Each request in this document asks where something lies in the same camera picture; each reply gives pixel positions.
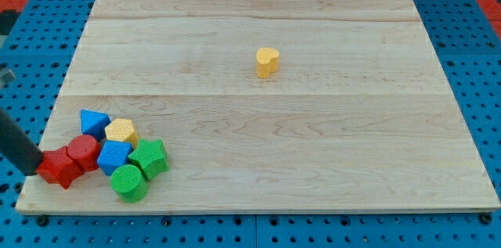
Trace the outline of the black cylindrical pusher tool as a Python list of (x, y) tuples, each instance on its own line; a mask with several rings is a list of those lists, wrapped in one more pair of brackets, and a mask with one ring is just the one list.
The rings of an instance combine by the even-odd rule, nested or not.
[(26, 176), (36, 175), (42, 151), (4, 109), (1, 109), (1, 154)]

